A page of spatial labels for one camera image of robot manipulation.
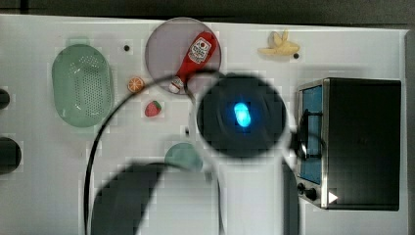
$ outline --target oven knob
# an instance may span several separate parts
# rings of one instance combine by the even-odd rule
[[[0,89],[0,110],[6,108],[10,103],[10,95],[7,91]]]
[[[299,183],[297,185],[297,191],[299,192],[300,195],[304,194],[304,190],[305,190],[305,186],[303,183]]]
[[[10,173],[22,160],[22,150],[18,143],[7,137],[0,138],[0,174]]]
[[[314,188],[305,189],[303,192],[305,197],[307,197],[309,200],[314,201],[317,199],[317,191],[315,191]]]

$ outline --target oven window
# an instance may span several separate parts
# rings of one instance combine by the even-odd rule
[[[302,112],[323,112],[323,88],[316,86],[302,91]],[[308,159],[301,162],[300,177],[321,183],[321,116],[308,117]]]

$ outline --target orange fruit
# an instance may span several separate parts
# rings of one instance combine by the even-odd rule
[[[144,80],[135,76],[128,81],[128,90],[132,93],[139,92],[144,88]]]

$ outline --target black circular device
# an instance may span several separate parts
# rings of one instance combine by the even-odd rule
[[[0,138],[0,174],[15,170],[22,160],[22,151],[12,139]]]
[[[254,158],[277,143],[286,126],[278,92],[260,78],[228,74],[202,99],[197,124],[216,151],[231,158]]]
[[[7,91],[0,89],[0,110],[5,109],[10,104],[10,95]]]

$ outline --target glowing blue light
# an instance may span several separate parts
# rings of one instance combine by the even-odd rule
[[[250,111],[244,103],[238,103],[234,107],[236,121],[242,127],[247,127],[251,124]]]

